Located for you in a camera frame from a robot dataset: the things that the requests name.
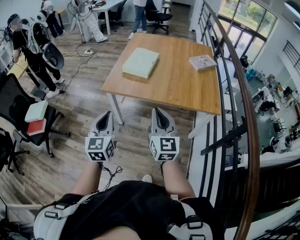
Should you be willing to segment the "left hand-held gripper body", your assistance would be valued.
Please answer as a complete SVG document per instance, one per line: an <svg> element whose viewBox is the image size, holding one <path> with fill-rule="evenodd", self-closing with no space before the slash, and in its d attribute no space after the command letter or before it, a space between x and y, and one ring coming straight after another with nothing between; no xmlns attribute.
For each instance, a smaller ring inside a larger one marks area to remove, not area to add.
<svg viewBox="0 0 300 240"><path fill-rule="evenodd" d="M115 151L115 136L91 133L85 138L85 153L92 162L109 162Z"/></svg>

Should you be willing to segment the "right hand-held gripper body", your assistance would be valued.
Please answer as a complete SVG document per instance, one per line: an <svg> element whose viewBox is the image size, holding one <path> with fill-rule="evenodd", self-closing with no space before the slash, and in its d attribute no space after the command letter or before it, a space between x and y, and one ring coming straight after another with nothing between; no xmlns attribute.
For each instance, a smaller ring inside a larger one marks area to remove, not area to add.
<svg viewBox="0 0 300 240"><path fill-rule="evenodd" d="M155 161L175 161L180 153L180 137L150 134L149 148Z"/></svg>

